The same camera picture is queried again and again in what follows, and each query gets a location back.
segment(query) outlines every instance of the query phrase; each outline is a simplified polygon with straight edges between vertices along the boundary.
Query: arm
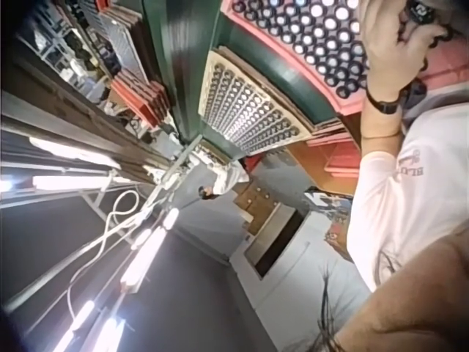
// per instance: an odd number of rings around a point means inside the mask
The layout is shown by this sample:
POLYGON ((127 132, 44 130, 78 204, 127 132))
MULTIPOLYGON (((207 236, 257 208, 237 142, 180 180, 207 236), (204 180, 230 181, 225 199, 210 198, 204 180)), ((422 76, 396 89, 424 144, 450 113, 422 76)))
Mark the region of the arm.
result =
MULTIPOLYGON (((419 26, 399 37, 399 14, 406 0, 362 0, 359 18, 370 62, 368 91, 376 101, 394 102, 420 71, 433 39, 444 34, 437 25, 419 26)), ((402 110, 380 113, 365 99, 361 116, 363 156, 381 151, 397 157, 402 143, 402 110)))
MULTIPOLYGON (((386 96, 373 94, 379 101, 395 101, 399 92, 386 96)), ((384 115, 367 100, 361 114, 361 152, 362 157, 372 152, 383 151, 397 157, 402 145, 402 110, 393 115, 384 115)))

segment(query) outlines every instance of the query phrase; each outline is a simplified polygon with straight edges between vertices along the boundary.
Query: light fixture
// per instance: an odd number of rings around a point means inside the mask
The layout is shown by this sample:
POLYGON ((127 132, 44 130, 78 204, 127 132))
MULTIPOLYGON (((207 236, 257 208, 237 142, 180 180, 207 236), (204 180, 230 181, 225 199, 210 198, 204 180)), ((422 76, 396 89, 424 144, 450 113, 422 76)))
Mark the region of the light fixture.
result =
POLYGON ((360 62, 351 62, 349 66, 349 71, 354 76, 361 76, 363 73, 363 65, 360 62))
POLYGON ((73 331, 68 330, 64 336, 60 339, 59 343, 57 346, 54 348, 53 352, 64 352, 68 345, 72 342, 74 338, 74 333, 73 331))
POLYGON ((329 68, 336 68, 339 66, 339 59, 337 59, 336 55, 330 55, 326 59, 325 63, 329 68))
POLYGON ((350 18, 350 11, 346 7, 340 6, 336 8, 335 15, 338 20, 345 21, 350 18))
POLYGON ((144 244, 148 237, 152 234, 152 230, 151 229, 146 229, 144 230, 138 237, 137 239, 135 239, 135 241, 133 242, 133 245, 131 247, 131 249, 133 251, 139 249, 141 247, 142 244, 144 244))
POLYGON ((314 29, 313 29, 313 35, 317 39, 322 39, 322 38, 326 37, 327 31, 324 28, 322 28, 321 26, 317 26, 317 27, 314 27, 314 29))
POLYGON ((284 4, 284 0, 269 0, 269 5, 272 7, 279 7, 284 4))
POLYGON ((349 49, 341 49, 339 51, 339 59, 343 62, 349 62, 352 59, 352 54, 349 49))
POLYGON ((300 55, 303 55, 305 52, 306 52, 306 48, 303 44, 301 43, 296 43, 293 45, 293 51, 296 53, 296 54, 300 54, 300 55))
POLYGON ((350 91, 346 87, 341 86, 336 89, 336 94, 342 99, 347 99, 350 96, 350 91))
POLYGON ((13 183, 8 180, 0 180, 0 193, 8 192, 13 188, 13 183))
POLYGON ((33 176, 32 184, 44 191, 101 188, 107 185, 106 176, 33 176))
POLYGON ((248 6, 251 10, 258 11, 262 7, 262 2, 261 2, 261 0, 250 0, 248 2, 248 6))
POLYGON ((329 87, 337 87, 337 84, 339 84, 339 80, 337 77, 331 74, 327 74, 326 77, 324 77, 324 82, 329 86, 329 87))
POLYGON ((309 9, 309 13, 311 13, 311 16, 315 18, 322 17, 322 15, 324 15, 324 12, 325 12, 325 9, 320 4, 314 4, 309 9))
POLYGON ((158 227, 140 248, 120 279, 124 287, 133 289, 139 285, 163 244, 166 234, 167 232, 164 228, 158 227))
POLYGON ((329 69, 326 66, 326 64, 318 64, 316 65, 316 70, 319 72, 321 75, 325 76, 329 73, 329 69))
POLYGON ((300 32, 303 30, 303 26, 301 26, 301 23, 298 21, 293 21, 291 22, 289 29, 291 33, 293 34, 300 34, 300 32))
POLYGON ((315 65, 317 60, 316 56, 313 53, 307 53, 305 55, 305 61, 308 63, 308 65, 315 65))
POLYGON ((324 27, 329 29, 330 31, 333 31, 339 27, 339 23, 337 20, 333 17, 327 17, 324 20, 324 27))
POLYGON ((295 5, 299 7, 305 7, 309 4, 309 0, 295 0, 295 5))
POLYGON ((99 336, 96 339, 93 352, 107 352, 111 344, 112 337, 116 331, 117 322, 114 318, 109 318, 103 325, 99 336))
POLYGON ((80 312, 75 316, 70 328, 65 332, 64 336, 60 339, 57 346, 53 349, 53 352, 64 352, 68 345, 72 342, 75 334, 74 331, 78 330, 83 326, 85 320, 89 317, 93 309, 95 308, 95 303, 93 301, 87 301, 85 305, 80 309, 80 312))
POLYGON ((351 50, 352 50, 352 54, 355 56, 365 55, 365 48, 363 47, 363 44, 358 41, 355 41, 352 43, 351 50))
POLYGON ((233 3, 232 9, 237 13, 243 13, 246 10, 246 5, 241 1, 237 1, 233 3))
POLYGON ((354 34, 360 34, 360 22, 357 20, 350 21, 350 30, 354 34))
POLYGON ((166 218, 164 218, 163 220, 163 227, 168 231, 172 229, 174 224, 176 223, 178 216, 179 216, 179 209, 172 208, 169 211, 169 213, 166 215, 166 218))
POLYGON ((306 46, 313 45, 314 44, 314 37, 311 34, 303 34, 301 36, 301 42, 306 46))
POLYGON ((246 20, 254 22, 259 16, 257 15, 256 11, 247 11, 244 12, 244 17, 246 20))
POLYGON ((289 32, 286 32, 282 34, 281 40, 286 44, 292 44, 295 41, 295 36, 289 32))
POLYGON ((256 20, 256 25, 259 28, 266 29, 269 26, 269 20, 266 20, 265 18, 258 18, 256 20))
POLYGON ((95 303, 93 301, 87 301, 85 305, 80 309, 80 312, 75 316, 75 319, 73 319, 73 323, 70 326, 71 331, 76 331, 85 322, 86 319, 88 319, 89 315, 95 308, 95 303))
POLYGON ((347 6, 351 10, 356 9, 358 7, 358 0, 347 0, 347 6))
POLYGON ((120 176, 113 177, 112 180, 115 183, 131 183, 132 182, 132 180, 129 180, 128 178, 120 177, 120 176))
POLYGON ((348 29, 340 29, 337 32, 337 39, 344 44, 350 43, 352 41, 352 33, 348 29))
POLYGON ((317 57, 324 57, 328 54, 328 50, 324 45, 319 44, 314 47, 314 54, 317 57))
POLYGON ((345 82, 345 87, 349 90, 350 93, 355 93, 360 88, 358 82, 353 78, 350 78, 345 82))
POLYGON ((310 26, 314 22, 314 19, 307 13, 300 16, 300 23, 304 26, 310 26))
POLYGON ((324 6, 332 6, 336 3, 336 0, 321 0, 324 6))
POLYGON ((92 164, 106 165, 115 169, 120 169, 120 165, 118 163, 104 154, 90 152, 80 148, 69 147, 68 145, 49 142, 34 137, 29 137, 29 142, 35 147, 46 150, 62 158, 79 159, 82 161, 88 161, 92 164))
POLYGON ((284 11, 289 17, 295 17, 298 14, 298 8, 293 4, 287 5, 284 11))
POLYGON ((286 26, 289 23, 289 18, 286 15, 278 15, 276 17, 276 23, 282 27, 286 26))
POLYGON ((122 334, 124 333, 125 328, 125 319, 121 319, 119 325, 116 326, 115 330, 111 335, 111 341, 109 343, 109 347, 106 352, 117 352, 119 349, 120 340, 122 338, 122 334))
POLYGON ((340 81, 345 81, 349 78, 349 71, 345 67, 339 67, 337 68, 335 75, 340 81))
POLYGON ((336 38, 329 38, 325 41, 325 46, 329 50, 335 51, 335 50, 339 49, 339 42, 337 41, 336 38))
POLYGON ((262 10, 262 17, 272 18, 275 15, 275 10, 272 7, 266 7, 262 10))

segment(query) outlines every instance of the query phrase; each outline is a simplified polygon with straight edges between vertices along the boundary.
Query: green panel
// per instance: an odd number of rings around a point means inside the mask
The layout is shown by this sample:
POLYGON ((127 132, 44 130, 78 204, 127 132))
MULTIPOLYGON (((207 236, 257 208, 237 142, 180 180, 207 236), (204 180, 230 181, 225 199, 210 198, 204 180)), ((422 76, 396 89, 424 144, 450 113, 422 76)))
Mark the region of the green panel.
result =
POLYGON ((143 0, 144 14, 163 83, 174 104, 174 121, 189 142, 199 133, 231 157, 242 152, 206 126, 199 114, 199 97, 220 0, 143 0))
POLYGON ((213 47, 226 46, 277 86, 313 123, 336 116, 332 105, 304 76, 275 51, 231 22, 225 15, 218 21, 213 47))
MULTIPOLYGON (((120 1, 124 4, 130 0, 120 1)), ((221 14, 220 5, 221 0, 142 0, 161 78, 173 105, 174 121, 185 142, 203 133, 227 155, 243 156, 239 148, 202 122, 198 114, 207 54, 219 45, 228 47, 255 67, 312 122, 336 115, 309 81, 264 43, 221 14)))

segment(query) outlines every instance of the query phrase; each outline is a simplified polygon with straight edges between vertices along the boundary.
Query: wooden cabinet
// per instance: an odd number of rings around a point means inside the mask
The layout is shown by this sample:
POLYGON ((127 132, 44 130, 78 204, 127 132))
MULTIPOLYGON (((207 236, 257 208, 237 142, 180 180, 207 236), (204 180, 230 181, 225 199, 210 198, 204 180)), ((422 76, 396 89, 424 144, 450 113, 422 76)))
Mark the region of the wooden cabinet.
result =
POLYGON ((248 232, 257 235, 275 209, 277 201, 266 188, 259 186, 255 180, 249 184, 236 185, 233 189, 238 194, 234 203, 252 216, 252 221, 246 225, 248 232))
MULTIPOLYGON (((360 149, 361 116, 355 114, 342 117, 341 121, 357 148, 360 149)), ((308 147, 305 142, 298 142, 287 146, 289 154, 303 167, 317 187, 323 191, 353 196, 357 188, 358 179, 334 177, 330 172, 324 170, 335 149, 336 144, 308 147)))

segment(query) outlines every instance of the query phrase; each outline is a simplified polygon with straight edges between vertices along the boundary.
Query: wall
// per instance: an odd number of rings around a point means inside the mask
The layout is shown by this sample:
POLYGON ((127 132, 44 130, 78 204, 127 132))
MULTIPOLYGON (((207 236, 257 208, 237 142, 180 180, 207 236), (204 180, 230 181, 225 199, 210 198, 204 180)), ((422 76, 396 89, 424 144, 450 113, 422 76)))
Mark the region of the wall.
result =
MULTIPOLYGON (((106 195, 104 211, 109 211, 116 196, 106 195)), ((123 201, 122 209, 132 205, 131 197, 128 201, 127 204, 123 201)), ((104 228, 104 222, 80 197, 4 209, 0 220, 2 303, 79 246, 100 235, 104 228)), ((119 314, 134 331, 125 330, 119 350, 274 351, 262 324, 256 317, 257 320, 252 318, 254 311, 246 304, 238 304, 242 297, 232 295, 236 284, 230 279, 231 268, 200 252, 189 238, 190 233, 170 232, 141 291, 125 299, 119 314)), ((72 291, 75 309, 97 295, 128 252, 128 245, 122 243, 84 276, 72 291)), ((66 288, 77 268, 95 253, 91 251, 77 260, 13 313, 12 321, 20 333, 31 326, 66 288)), ((99 308, 115 302, 119 278, 120 275, 97 303, 99 308)), ((66 301, 62 299, 26 338, 30 351, 52 351, 70 323, 66 301)))
POLYGON ((260 281, 244 257, 243 242, 230 261, 251 306, 275 346, 281 350, 318 333, 323 280, 329 270, 330 302, 337 304, 336 325, 341 326, 366 300, 369 291, 355 266, 343 260, 326 242, 330 221, 310 213, 284 253, 260 281))

